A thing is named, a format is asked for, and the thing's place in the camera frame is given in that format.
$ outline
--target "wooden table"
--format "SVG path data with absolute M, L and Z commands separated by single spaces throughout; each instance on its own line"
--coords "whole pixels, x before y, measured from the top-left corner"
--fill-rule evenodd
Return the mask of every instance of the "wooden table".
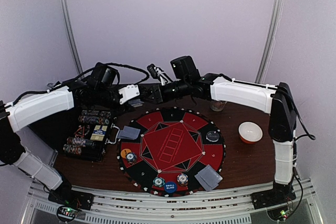
M 271 182 L 275 174 L 274 145 L 268 136 L 269 115 L 238 104 L 227 103 L 222 112 L 214 112 L 209 102 L 196 99 L 195 105 L 190 97 L 171 101 L 161 105 L 144 104 L 135 112 L 124 114 L 118 118 L 117 125 L 122 127 L 144 114 L 148 110 L 177 106 L 192 109 L 212 120 L 220 128 L 226 143 L 226 158 L 221 176 L 223 180 L 217 189 L 234 188 Z M 251 121 L 257 123 L 264 133 L 256 144 L 243 143 L 238 134 L 241 123 Z M 82 161 L 58 155 L 54 167 L 62 172 L 76 186 L 95 189 L 139 192 L 119 169 L 115 145 L 109 145 L 101 163 Z

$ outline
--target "white wall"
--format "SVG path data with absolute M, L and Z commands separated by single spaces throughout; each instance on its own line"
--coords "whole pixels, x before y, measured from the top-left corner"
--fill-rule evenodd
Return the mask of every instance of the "white wall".
M 0 100 L 76 75 L 59 0 L 0 0 Z M 43 161 L 52 150 L 30 130 L 22 143 Z M 19 221 L 31 179 L 11 166 L 0 167 L 1 224 Z
M 317 137 L 299 140 L 298 168 L 312 179 L 326 223 L 336 222 L 335 66 L 335 0 L 285 0 L 266 82 L 289 83 L 307 128 Z
M 191 55 L 202 74 L 254 81 L 273 1 L 68 0 L 68 6 L 84 69 L 97 61 L 154 63 L 174 77 L 169 62 Z M 123 83 L 141 78 L 121 73 Z

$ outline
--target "white bowl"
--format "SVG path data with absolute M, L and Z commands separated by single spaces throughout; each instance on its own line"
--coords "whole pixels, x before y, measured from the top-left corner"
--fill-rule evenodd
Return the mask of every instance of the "white bowl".
M 247 144 L 254 144 L 263 137 L 262 129 L 253 122 L 244 122 L 239 128 L 238 132 L 241 140 Z

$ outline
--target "red poker mat center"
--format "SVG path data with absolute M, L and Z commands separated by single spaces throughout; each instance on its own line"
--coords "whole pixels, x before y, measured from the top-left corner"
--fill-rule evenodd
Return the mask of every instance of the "red poker mat center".
M 225 157 L 224 139 L 215 124 L 198 112 L 163 108 L 147 112 L 129 126 L 140 129 L 140 134 L 136 140 L 120 140 L 118 159 L 120 169 L 137 187 L 159 196 L 183 196 L 202 189 L 194 176 L 206 165 L 220 172 Z M 209 131 L 219 133 L 217 142 L 208 141 Z M 130 164 L 121 157 L 124 149 L 136 154 L 136 162 Z M 188 176 L 187 186 L 177 183 L 181 173 Z M 154 186 L 156 177 L 176 183 L 176 192 L 169 194 L 163 187 Z

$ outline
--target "poker mat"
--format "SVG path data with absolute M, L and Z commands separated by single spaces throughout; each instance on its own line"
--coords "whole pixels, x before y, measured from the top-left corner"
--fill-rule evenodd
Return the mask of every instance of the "poker mat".
M 201 169 L 211 165 L 218 173 L 222 170 L 224 138 L 214 122 L 199 112 L 156 109 L 132 120 L 129 127 L 139 129 L 140 134 L 135 140 L 118 140 L 120 170 L 148 193 L 164 197 L 192 194 L 203 189 L 194 177 Z

